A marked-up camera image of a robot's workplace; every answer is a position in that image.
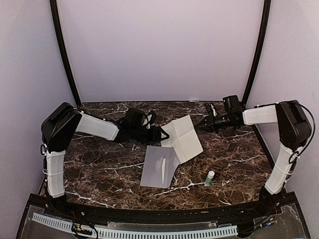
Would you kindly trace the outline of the beige letter paper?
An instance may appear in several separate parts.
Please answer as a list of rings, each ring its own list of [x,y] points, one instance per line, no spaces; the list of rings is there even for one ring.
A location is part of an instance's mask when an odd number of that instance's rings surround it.
[[[162,160],[162,165],[161,165],[161,181],[162,181],[162,184],[164,184],[164,180],[165,180],[165,166],[166,166],[166,159],[164,158]]]

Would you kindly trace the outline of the grey envelope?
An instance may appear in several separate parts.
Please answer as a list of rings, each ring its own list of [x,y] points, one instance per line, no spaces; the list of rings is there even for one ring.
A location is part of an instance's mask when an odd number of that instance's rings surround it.
[[[165,180],[161,181],[162,160],[166,159]],[[168,188],[179,160],[173,147],[147,146],[140,185],[143,187]]]

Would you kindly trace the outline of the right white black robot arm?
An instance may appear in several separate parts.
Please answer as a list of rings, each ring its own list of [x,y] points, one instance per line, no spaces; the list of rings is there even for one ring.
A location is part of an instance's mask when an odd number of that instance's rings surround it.
[[[312,141],[316,123],[309,122],[311,112],[297,100],[282,101],[244,109],[237,95],[223,98],[225,114],[217,112],[214,104],[205,103],[207,115],[195,125],[195,129],[218,133],[227,127],[272,124],[278,126],[280,152],[274,169],[264,189],[269,195],[277,195],[293,174],[295,164]]]

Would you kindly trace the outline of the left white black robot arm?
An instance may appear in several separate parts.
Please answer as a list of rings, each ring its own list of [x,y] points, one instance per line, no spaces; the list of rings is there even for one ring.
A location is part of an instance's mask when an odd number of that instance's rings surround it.
[[[87,114],[74,108],[71,104],[62,103],[41,125],[41,154],[45,158],[44,174],[47,179],[47,192],[55,198],[51,209],[59,217],[70,213],[70,205],[61,198],[64,189],[64,156],[73,135],[77,132],[97,136],[108,141],[124,143],[135,140],[150,145],[169,139],[169,134],[155,125],[156,114],[130,108],[124,117],[117,121],[106,120]]]

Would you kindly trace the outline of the green glue stick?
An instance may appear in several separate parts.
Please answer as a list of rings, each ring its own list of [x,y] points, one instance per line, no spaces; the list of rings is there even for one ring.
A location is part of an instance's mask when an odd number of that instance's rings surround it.
[[[206,176],[204,185],[205,185],[205,186],[209,186],[209,185],[211,184],[212,179],[214,178],[214,176],[215,176],[215,172],[212,171],[212,170],[209,171],[209,172],[207,173],[207,176]]]

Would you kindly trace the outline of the small circuit board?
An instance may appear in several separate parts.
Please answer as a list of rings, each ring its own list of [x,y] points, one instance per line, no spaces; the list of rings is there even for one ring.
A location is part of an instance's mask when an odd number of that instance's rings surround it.
[[[72,224],[71,231],[76,235],[91,236],[93,234],[91,230],[83,228],[81,224]]]

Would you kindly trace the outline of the right black frame post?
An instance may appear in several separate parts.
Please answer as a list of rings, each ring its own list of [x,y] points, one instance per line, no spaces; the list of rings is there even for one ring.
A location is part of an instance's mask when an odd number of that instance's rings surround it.
[[[248,76],[248,80],[247,80],[246,87],[245,87],[244,94],[243,94],[242,101],[241,101],[241,103],[244,106],[247,106],[250,94],[252,92],[253,84],[254,84],[254,81],[256,78],[260,58],[262,55],[264,40],[265,40],[265,36],[266,36],[266,32],[267,32],[268,20],[269,20],[269,15],[270,15],[270,8],[271,8],[271,0],[264,0],[260,29],[259,29],[258,39],[257,39],[257,43],[256,43],[255,53],[254,53],[250,73]]]

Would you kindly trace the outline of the black frame post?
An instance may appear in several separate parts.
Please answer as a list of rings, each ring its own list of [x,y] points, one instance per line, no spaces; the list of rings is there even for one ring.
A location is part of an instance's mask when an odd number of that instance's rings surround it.
[[[56,35],[62,63],[64,66],[64,70],[66,73],[66,77],[68,80],[68,84],[69,84],[74,102],[75,102],[76,106],[79,107],[82,105],[82,102],[80,99],[78,89],[76,87],[76,83],[74,80],[74,76],[73,76],[71,65],[70,65],[69,58],[68,58],[68,53],[66,50],[66,45],[64,42],[64,38],[63,38],[63,32],[62,32],[62,27],[61,27],[61,22],[60,22],[60,17],[59,17],[59,10],[58,10],[58,1],[57,0],[50,0],[49,3],[50,3],[50,9],[51,9],[51,15],[52,15],[52,20],[53,20],[55,35]]]
[[[247,106],[250,94],[252,92],[253,84],[254,84],[254,81],[256,78],[260,58],[262,55],[264,40],[265,40],[265,36],[266,36],[266,32],[267,32],[268,20],[269,20],[269,15],[270,15],[270,8],[271,8],[271,0],[264,0],[260,29],[259,29],[258,39],[257,39],[257,43],[256,43],[255,53],[254,53],[250,73],[248,76],[248,80],[247,80],[246,87],[245,87],[244,94],[243,94],[242,101],[241,101],[241,103],[244,106]]]

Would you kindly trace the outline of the black front rail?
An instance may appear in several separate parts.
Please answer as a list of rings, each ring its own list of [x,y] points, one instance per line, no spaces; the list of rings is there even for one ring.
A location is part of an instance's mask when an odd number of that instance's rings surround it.
[[[49,204],[46,197],[30,194],[28,205],[37,206],[51,215],[71,216],[75,213],[75,221],[84,220],[93,224],[106,225],[109,222],[119,223],[146,223],[146,224],[182,224],[213,222],[222,223],[245,223],[259,218],[253,208],[257,201],[238,204],[233,206],[205,208],[195,210],[168,210],[168,211],[145,211],[145,210],[124,210],[105,207],[87,206],[82,204],[65,202],[63,211],[57,213]]]

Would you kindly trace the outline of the left black frame post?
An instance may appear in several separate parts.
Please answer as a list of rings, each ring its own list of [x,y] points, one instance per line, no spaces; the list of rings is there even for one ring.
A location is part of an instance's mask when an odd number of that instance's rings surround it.
[[[60,22],[60,17],[59,17],[59,10],[58,10],[58,1],[57,0],[50,0],[49,3],[50,3],[50,9],[51,9],[51,15],[52,15],[52,20],[53,20],[55,35],[56,35],[62,63],[64,66],[64,70],[66,73],[66,77],[68,80],[68,84],[69,84],[74,102],[75,102],[76,106],[79,107],[82,105],[82,102],[80,99],[78,89],[76,87],[76,83],[74,80],[74,76],[73,76],[71,65],[70,65],[69,58],[68,58],[68,53],[66,50],[66,45],[64,42],[64,38],[63,38],[63,32],[62,32],[62,27],[61,27],[61,22]]]

